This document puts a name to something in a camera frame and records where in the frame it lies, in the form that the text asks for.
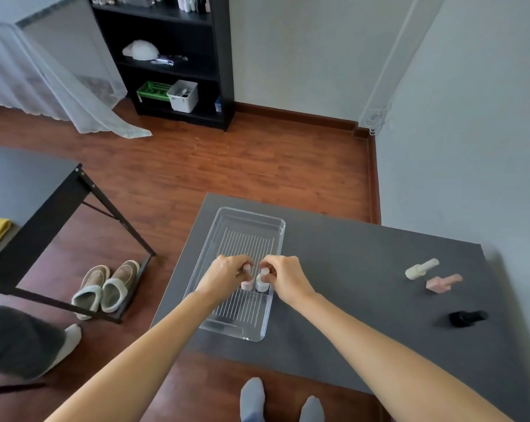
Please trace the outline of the person's left foot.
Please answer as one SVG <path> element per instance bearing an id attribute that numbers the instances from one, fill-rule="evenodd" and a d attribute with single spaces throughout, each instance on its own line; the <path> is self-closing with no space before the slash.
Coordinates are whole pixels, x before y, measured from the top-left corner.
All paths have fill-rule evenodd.
<path id="1" fill-rule="evenodd" d="M 266 396 L 259 377 L 249 379 L 240 392 L 240 421 L 264 422 Z"/>

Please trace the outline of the white mesh curtain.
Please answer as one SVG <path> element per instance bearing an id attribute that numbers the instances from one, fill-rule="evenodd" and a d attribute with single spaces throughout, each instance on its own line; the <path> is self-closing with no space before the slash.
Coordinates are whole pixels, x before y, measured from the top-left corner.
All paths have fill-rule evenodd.
<path id="1" fill-rule="evenodd" d="M 82 134 L 151 136 L 114 112 L 126 97 L 89 0 L 0 0 L 0 106 Z"/>

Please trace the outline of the green plastic basket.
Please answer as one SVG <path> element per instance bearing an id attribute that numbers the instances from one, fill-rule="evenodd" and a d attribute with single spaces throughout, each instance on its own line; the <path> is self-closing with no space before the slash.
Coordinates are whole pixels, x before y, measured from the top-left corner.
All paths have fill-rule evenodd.
<path id="1" fill-rule="evenodd" d="M 146 81 L 138 90 L 136 90 L 136 95 L 141 103 L 144 98 L 169 102 L 168 91 L 170 90 L 170 87 L 170 84 Z"/>

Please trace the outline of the clear plastic ribbed tray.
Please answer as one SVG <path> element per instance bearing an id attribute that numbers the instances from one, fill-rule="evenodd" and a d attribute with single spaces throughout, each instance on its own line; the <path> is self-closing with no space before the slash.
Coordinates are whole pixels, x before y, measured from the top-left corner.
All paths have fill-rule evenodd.
<path id="1" fill-rule="evenodd" d="M 260 272 L 259 262 L 267 255 L 279 255 L 286 223 L 281 218 L 221 207 L 192 272 L 184 297 L 193 292 L 213 260 L 220 254 L 248 255 L 254 262 L 254 280 Z M 261 341 L 267 329 L 274 288 L 267 292 L 245 291 L 239 286 L 200 325 L 201 329 L 233 338 Z"/>

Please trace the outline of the black nail polish bottle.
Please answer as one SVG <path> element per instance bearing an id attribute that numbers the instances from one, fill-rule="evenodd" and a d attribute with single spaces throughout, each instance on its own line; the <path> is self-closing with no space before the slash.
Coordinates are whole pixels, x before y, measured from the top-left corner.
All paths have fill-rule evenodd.
<path id="1" fill-rule="evenodd" d="M 486 311 L 457 311 L 452 312 L 448 315 L 448 319 L 453 327 L 465 328 L 474 326 L 480 321 L 485 321 L 489 318 L 489 314 Z"/>

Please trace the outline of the white dome nail lamp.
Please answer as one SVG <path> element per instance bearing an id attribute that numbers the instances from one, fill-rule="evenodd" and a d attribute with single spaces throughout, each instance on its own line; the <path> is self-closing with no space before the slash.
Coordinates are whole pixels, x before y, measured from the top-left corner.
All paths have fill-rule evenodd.
<path id="1" fill-rule="evenodd" d="M 159 58 L 156 46 L 145 40 L 135 40 L 122 49 L 122 55 L 136 61 L 151 62 Z"/>

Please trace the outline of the person's right forearm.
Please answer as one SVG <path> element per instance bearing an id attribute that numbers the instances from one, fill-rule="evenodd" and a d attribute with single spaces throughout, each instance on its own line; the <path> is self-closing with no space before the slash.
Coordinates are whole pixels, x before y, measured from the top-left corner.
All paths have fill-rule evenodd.
<path id="1" fill-rule="evenodd" d="M 283 300 L 325 335 L 395 422 L 514 422 L 454 376 L 318 293 Z"/>

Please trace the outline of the person's left forearm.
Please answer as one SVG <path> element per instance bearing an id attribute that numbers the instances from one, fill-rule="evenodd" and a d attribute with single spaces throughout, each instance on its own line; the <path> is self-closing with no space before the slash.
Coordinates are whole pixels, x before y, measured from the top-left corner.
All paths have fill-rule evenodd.
<path id="1" fill-rule="evenodd" d="M 44 422 L 139 422 L 179 353 L 229 292 L 196 290 Z"/>

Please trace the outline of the black metal frame table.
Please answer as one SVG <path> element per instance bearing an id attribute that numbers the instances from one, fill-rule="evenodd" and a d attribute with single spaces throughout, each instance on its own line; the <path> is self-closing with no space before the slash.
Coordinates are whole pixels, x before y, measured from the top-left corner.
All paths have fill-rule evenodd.
<path id="1" fill-rule="evenodd" d="M 18 285 L 80 207 L 117 220 L 148 252 L 128 294 L 112 314 L 93 312 Z M 115 324 L 134 298 L 155 251 L 105 196 L 77 161 L 0 146 L 0 218 L 13 226 L 0 240 L 0 294 L 103 319 Z"/>

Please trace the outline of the person's right hand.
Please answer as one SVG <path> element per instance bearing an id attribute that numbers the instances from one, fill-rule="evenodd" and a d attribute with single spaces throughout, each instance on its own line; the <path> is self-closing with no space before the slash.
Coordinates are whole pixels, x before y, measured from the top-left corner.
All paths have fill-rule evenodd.
<path id="1" fill-rule="evenodd" d="M 301 304 L 316 295 L 315 290 L 304 275 L 297 256 L 286 256 L 286 280 L 283 286 L 273 286 L 276 293 L 287 305 L 297 310 Z"/>

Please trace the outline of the black shelf unit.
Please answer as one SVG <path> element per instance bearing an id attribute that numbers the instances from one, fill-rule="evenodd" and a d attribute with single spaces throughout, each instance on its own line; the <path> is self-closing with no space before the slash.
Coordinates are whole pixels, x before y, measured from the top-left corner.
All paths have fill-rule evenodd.
<path id="1" fill-rule="evenodd" d="M 229 0 L 210 0 L 206 14 L 183 12 L 177 0 L 155 0 L 149 8 L 88 1 L 138 115 L 227 131 L 235 113 Z M 154 44 L 162 56 L 181 55 L 189 61 L 170 67 L 123 56 L 122 49 L 135 40 Z M 173 85 L 179 79 L 198 83 L 193 112 L 174 111 L 170 101 L 139 102 L 136 90 L 146 81 Z M 218 96 L 222 113 L 214 108 Z"/>

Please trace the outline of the person's right foot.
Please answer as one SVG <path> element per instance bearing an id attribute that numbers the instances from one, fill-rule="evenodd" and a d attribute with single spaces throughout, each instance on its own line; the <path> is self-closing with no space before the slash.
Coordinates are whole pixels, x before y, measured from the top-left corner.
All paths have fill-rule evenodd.
<path id="1" fill-rule="evenodd" d="M 319 398 L 307 398 L 301 408 L 298 422 L 325 422 L 325 412 Z"/>

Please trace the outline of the person's left hand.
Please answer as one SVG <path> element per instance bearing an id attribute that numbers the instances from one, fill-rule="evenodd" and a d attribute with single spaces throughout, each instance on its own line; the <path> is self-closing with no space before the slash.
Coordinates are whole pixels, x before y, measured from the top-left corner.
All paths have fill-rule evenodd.
<path id="1" fill-rule="evenodd" d="M 227 283 L 225 275 L 225 255 L 219 255 L 213 260 L 201 280 L 195 293 L 202 296 L 214 306 L 227 300 L 241 285 L 240 283 Z"/>

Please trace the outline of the white plastic storage bin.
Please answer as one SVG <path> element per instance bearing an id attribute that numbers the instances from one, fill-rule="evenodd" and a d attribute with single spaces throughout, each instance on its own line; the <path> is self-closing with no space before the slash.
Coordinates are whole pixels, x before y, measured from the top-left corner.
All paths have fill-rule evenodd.
<path id="1" fill-rule="evenodd" d="M 198 83 L 179 79 L 170 86 L 167 97 L 174 111 L 191 113 L 199 101 Z"/>

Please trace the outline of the person's foot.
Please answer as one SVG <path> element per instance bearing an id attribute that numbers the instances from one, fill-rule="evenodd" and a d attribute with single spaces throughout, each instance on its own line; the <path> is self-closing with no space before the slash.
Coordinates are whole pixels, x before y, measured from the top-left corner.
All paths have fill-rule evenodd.
<path id="1" fill-rule="evenodd" d="M 264 422 L 266 396 L 259 377 L 249 379 L 240 392 L 240 421 Z"/>
<path id="2" fill-rule="evenodd" d="M 298 422 L 325 422 L 325 412 L 319 398 L 307 398 L 301 408 Z"/>
<path id="3" fill-rule="evenodd" d="M 55 357 L 54 361 L 51 363 L 51 365 L 47 368 L 47 370 L 43 374 L 51 371 L 55 366 L 57 366 L 60 362 L 62 362 L 70 354 L 72 354 L 72 352 L 79 345 L 82 339 L 82 329 L 78 324 L 73 324 L 67 327 L 64 333 L 65 333 L 65 339 L 64 339 L 64 343 L 62 347 L 58 351 L 58 354 Z"/>

